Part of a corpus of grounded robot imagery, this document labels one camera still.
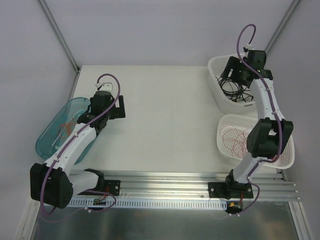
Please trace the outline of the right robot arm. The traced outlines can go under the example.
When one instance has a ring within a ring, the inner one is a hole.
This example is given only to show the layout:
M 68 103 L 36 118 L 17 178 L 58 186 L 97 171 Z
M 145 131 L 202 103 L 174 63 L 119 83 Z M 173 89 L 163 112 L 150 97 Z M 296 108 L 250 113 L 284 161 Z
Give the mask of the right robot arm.
M 266 163 L 276 162 L 293 132 L 292 121 L 285 119 L 278 106 L 273 76 L 265 69 L 267 54 L 248 49 L 246 56 L 229 61 L 225 69 L 231 78 L 240 80 L 253 95 L 258 121 L 246 140 L 247 152 L 239 165 L 226 176 L 216 194 L 224 199 L 253 198 L 251 176 Z

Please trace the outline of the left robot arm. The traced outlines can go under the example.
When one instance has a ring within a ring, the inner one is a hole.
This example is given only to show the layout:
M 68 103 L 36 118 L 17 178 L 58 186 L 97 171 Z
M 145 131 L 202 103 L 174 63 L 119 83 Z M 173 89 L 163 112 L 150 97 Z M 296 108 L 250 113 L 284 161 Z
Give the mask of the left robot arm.
M 44 163 L 31 167 L 30 196 L 33 200 L 63 209 L 75 195 L 86 191 L 99 195 L 105 190 L 105 177 L 101 171 L 87 168 L 75 176 L 70 172 L 109 120 L 125 118 L 124 97 L 98 90 L 89 101 L 61 147 Z

